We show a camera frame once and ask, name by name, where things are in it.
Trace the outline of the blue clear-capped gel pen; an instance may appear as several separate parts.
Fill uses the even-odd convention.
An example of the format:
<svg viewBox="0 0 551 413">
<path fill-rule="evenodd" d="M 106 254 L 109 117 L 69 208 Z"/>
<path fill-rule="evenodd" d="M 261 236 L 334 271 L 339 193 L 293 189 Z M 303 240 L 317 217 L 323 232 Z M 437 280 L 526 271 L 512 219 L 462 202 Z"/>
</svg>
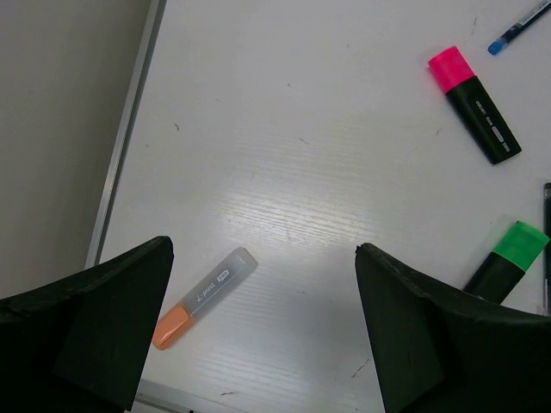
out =
<svg viewBox="0 0 551 413">
<path fill-rule="evenodd" d="M 501 34 L 495 41 L 493 41 L 487 48 L 487 51 L 496 56 L 500 54 L 511 42 L 513 42 L 520 34 L 527 30 L 530 26 L 536 23 L 544 15 L 546 15 L 551 8 L 551 1 L 540 1 L 534 8 L 527 12 L 519 21 L 513 24 L 503 34 Z"/>
</svg>

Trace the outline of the green-capped black highlighter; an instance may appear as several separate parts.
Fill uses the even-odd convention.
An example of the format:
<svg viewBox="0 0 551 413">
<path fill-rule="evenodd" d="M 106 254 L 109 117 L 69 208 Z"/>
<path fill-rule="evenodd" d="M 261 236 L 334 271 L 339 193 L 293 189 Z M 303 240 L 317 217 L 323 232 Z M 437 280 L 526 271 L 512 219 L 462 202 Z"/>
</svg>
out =
<svg viewBox="0 0 551 413">
<path fill-rule="evenodd" d="M 498 241 L 463 292 L 500 305 L 545 250 L 550 238 L 517 221 Z"/>
</svg>

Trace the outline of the pink-capped black highlighter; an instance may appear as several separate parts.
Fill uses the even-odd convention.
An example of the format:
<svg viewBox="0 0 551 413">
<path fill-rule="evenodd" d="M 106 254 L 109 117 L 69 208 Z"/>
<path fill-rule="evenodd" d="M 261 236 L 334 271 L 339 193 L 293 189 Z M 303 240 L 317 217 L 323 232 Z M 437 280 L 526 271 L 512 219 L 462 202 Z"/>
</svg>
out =
<svg viewBox="0 0 551 413">
<path fill-rule="evenodd" d="M 429 60 L 428 67 L 464 127 L 493 164 L 520 154 L 522 147 L 484 85 L 460 50 L 449 47 Z"/>
</svg>

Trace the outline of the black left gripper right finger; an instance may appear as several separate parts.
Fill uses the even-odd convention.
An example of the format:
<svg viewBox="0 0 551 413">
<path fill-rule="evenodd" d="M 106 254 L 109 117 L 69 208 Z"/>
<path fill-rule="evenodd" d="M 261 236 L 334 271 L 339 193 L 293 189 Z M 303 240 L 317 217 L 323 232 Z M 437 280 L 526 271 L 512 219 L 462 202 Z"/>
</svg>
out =
<svg viewBox="0 0 551 413">
<path fill-rule="evenodd" d="M 355 268 L 386 411 L 549 411 L 547 317 L 464 293 L 371 243 Z"/>
</svg>

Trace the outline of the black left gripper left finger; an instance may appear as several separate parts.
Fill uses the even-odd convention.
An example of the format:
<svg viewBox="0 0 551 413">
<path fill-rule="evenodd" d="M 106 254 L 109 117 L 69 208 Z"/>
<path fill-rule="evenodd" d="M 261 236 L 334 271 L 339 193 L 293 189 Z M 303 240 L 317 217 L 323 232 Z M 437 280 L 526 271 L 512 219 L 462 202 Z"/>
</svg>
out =
<svg viewBox="0 0 551 413">
<path fill-rule="evenodd" d="M 174 259 L 155 237 L 1 301 L 3 412 L 133 407 Z"/>
</svg>

